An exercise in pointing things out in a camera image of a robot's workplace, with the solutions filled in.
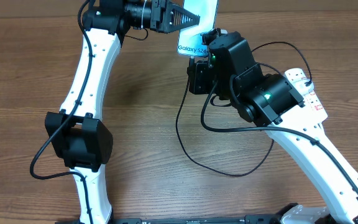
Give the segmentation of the blue Samsung smartphone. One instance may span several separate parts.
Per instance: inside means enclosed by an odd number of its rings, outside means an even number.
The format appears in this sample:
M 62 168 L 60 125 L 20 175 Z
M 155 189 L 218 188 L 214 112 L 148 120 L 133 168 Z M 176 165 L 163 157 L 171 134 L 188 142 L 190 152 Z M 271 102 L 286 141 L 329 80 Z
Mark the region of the blue Samsung smartphone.
M 214 29 L 218 0 L 184 0 L 183 8 L 199 16 L 196 26 L 180 31 L 177 52 L 182 55 L 194 57 L 207 57 L 208 49 L 203 45 L 202 35 Z

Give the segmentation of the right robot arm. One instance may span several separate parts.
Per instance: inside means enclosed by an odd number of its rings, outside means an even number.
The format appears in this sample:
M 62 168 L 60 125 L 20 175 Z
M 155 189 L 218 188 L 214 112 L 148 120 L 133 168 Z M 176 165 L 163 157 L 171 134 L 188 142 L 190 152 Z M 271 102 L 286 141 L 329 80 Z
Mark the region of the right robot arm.
M 189 62 L 190 91 L 227 100 L 250 131 L 281 145 L 323 198 L 323 221 L 358 223 L 358 173 L 325 134 L 311 79 L 301 70 L 263 74 L 238 32 L 213 29 L 201 39 L 208 54 Z

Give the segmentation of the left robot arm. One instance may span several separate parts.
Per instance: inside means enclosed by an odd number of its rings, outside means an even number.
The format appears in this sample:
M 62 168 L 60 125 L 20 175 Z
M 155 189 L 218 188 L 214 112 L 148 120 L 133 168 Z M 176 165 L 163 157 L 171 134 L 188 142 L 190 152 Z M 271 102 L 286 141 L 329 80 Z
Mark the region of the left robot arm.
M 72 175 L 80 200 L 77 223 L 113 223 L 106 164 L 113 136 L 103 124 L 103 101 L 114 62 L 129 29 L 169 34 L 196 26 L 200 16 L 171 1 L 85 1 L 77 22 L 83 34 L 80 61 L 70 91 L 45 129 L 57 157 Z

